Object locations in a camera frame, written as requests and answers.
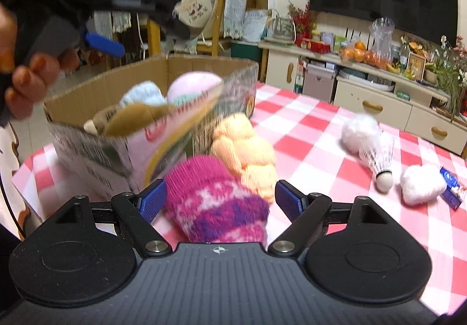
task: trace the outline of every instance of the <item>wooden handle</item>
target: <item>wooden handle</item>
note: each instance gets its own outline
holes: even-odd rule
[[[293,71],[293,63],[289,63],[289,67],[287,68],[287,82],[292,82],[292,71]]]
[[[368,102],[366,100],[362,102],[362,105],[363,105],[363,107],[365,107],[367,109],[373,109],[375,111],[382,111],[382,106],[381,105],[375,105],[375,104],[372,104],[371,102]]]
[[[446,138],[446,137],[447,137],[447,132],[444,131],[444,130],[438,129],[436,126],[433,126],[433,127],[431,128],[431,132],[432,132],[433,134],[435,134],[435,135],[438,135],[438,136],[442,137],[442,138]]]

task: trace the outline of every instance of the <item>picture frame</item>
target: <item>picture frame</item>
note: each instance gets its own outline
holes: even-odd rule
[[[411,52],[407,60],[407,69],[410,69],[412,74],[415,74],[415,80],[423,80],[425,73],[426,59],[424,56]]]

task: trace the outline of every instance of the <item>hand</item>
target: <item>hand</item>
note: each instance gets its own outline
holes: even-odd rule
[[[13,86],[5,92],[5,102],[18,120],[32,114],[35,103],[44,100],[47,89],[57,81],[61,70],[79,66],[75,50],[65,51],[58,58],[36,54],[28,66],[15,66],[17,26],[14,16],[0,5],[0,72],[12,73]]]

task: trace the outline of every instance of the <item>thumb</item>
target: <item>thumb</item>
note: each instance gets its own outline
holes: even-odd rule
[[[10,73],[15,69],[15,44],[17,25],[15,17],[0,5],[0,72]]]

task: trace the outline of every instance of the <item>screw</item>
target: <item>screw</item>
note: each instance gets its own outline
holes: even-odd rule
[[[163,253],[165,250],[169,248],[169,245],[164,241],[149,241],[146,244],[146,250],[151,253]]]
[[[280,253],[289,253],[295,249],[294,243],[290,241],[276,241],[272,247]]]

